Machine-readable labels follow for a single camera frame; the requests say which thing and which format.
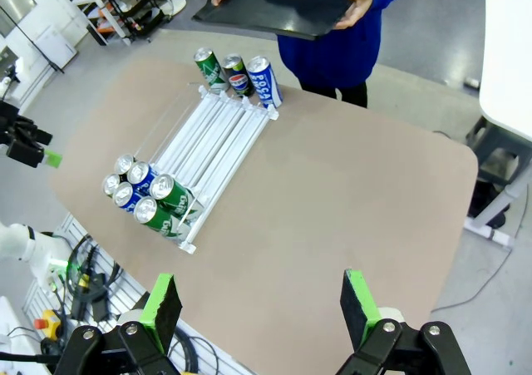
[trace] person's left hand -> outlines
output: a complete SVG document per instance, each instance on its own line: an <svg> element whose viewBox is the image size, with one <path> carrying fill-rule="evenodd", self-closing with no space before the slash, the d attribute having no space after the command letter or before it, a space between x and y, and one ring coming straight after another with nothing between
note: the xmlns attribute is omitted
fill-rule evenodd
<svg viewBox="0 0 532 375"><path fill-rule="evenodd" d="M349 7L346 14L340 22L336 23L335 30L343 30L344 28L353 27L362 16L364 16L367 10L373 3L373 0L353 0L354 3Z"/></svg>

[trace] green can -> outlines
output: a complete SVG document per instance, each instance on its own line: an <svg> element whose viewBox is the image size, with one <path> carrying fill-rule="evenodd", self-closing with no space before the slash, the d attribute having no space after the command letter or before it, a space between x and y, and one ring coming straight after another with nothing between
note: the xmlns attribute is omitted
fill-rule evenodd
<svg viewBox="0 0 532 375"><path fill-rule="evenodd" d="M172 215L168 210L157 204L157 200L145 196L135 206L133 212L135 220L151 228L166 238L185 240L190 232L190 226Z"/></svg>
<svg viewBox="0 0 532 375"><path fill-rule="evenodd" d="M200 48L195 53L194 60L214 93L220 94L221 91L227 91L229 88L227 76L212 49Z"/></svg>
<svg viewBox="0 0 532 375"><path fill-rule="evenodd" d="M163 207L180 219L186 215L187 221L194 221L203 212L203 206L188 189L169 174L161 174L151 181L150 195Z"/></svg>

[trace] window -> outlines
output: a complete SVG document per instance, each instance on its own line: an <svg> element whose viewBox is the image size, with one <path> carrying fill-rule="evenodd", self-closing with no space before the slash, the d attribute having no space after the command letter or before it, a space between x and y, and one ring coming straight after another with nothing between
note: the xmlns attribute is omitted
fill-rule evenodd
<svg viewBox="0 0 532 375"><path fill-rule="evenodd" d="M34 7L33 0L0 0L0 34L6 37L15 25L5 12L12 17L15 23L19 23Z"/></svg>

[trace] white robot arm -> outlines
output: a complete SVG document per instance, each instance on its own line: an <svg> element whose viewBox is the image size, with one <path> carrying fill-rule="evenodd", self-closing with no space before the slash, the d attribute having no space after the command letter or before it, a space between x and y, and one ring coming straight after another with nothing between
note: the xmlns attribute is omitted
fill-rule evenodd
<svg viewBox="0 0 532 375"><path fill-rule="evenodd" d="M28 262L39 286L52 290L54 278L66 272L71 249L63 239L52 238L32 227L0 223L0 259L13 258Z"/></svg>

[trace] black pants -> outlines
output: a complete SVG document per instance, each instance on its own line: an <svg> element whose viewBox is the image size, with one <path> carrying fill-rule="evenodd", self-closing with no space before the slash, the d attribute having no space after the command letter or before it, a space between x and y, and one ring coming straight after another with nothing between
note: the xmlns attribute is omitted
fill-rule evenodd
<svg viewBox="0 0 532 375"><path fill-rule="evenodd" d="M334 88L311 86L304 82L299 82L299 84L301 84L302 90L336 99L336 90ZM367 108L366 82L350 88L338 88L338 90L342 93L342 101Z"/></svg>

